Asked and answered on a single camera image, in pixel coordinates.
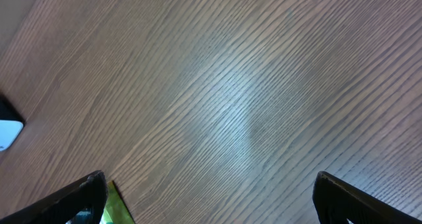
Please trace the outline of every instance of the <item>wood grain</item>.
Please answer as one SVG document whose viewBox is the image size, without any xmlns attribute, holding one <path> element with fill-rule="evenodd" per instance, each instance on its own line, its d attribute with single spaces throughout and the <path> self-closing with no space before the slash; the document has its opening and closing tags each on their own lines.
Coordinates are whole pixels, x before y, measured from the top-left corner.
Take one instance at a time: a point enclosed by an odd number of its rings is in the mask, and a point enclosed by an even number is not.
<svg viewBox="0 0 422 224">
<path fill-rule="evenodd" d="M 101 169 L 137 223 L 318 223 L 321 170 L 422 218 L 422 0 L 20 9 L 0 217 Z"/>
</svg>

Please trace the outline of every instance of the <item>table surface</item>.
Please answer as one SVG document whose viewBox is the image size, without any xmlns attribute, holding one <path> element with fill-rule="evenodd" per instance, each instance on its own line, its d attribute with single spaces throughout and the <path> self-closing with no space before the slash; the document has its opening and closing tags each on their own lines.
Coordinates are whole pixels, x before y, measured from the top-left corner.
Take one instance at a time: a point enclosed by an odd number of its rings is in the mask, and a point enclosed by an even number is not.
<svg viewBox="0 0 422 224">
<path fill-rule="evenodd" d="M 422 217 L 422 0 L 0 0 L 0 217 L 101 169 L 137 223 Z"/>
</svg>

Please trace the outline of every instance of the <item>green paper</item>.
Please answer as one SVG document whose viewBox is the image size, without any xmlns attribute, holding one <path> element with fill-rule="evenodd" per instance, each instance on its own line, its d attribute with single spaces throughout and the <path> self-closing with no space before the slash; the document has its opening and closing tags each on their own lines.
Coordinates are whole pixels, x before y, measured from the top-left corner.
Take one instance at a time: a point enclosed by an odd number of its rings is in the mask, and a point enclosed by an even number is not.
<svg viewBox="0 0 422 224">
<path fill-rule="evenodd" d="M 108 182 L 107 187 L 108 199 L 105 203 L 101 224 L 135 224 L 113 181 Z"/>
</svg>

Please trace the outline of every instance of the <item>green wrapper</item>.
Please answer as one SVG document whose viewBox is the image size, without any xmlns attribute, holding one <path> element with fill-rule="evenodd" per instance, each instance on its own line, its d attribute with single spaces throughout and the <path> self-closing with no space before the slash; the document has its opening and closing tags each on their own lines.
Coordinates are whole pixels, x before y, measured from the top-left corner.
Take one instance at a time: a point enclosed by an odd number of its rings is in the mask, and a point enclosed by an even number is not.
<svg viewBox="0 0 422 224">
<path fill-rule="evenodd" d="M 113 181 L 108 182 L 108 199 L 105 203 L 101 224 L 135 224 Z"/>
</svg>

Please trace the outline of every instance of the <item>white object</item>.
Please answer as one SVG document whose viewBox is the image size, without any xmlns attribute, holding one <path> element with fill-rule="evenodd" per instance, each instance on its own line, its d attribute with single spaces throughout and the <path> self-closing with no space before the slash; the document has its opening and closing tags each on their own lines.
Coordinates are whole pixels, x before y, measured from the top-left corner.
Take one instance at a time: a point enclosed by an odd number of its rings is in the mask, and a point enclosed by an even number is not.
<svg viewBox="0 0 422 224">
<path fill-rule="evenodd" d="M 23 127 L 19 121 L 0 120 L 0 152 L 12 145 Z"/>
</svg>

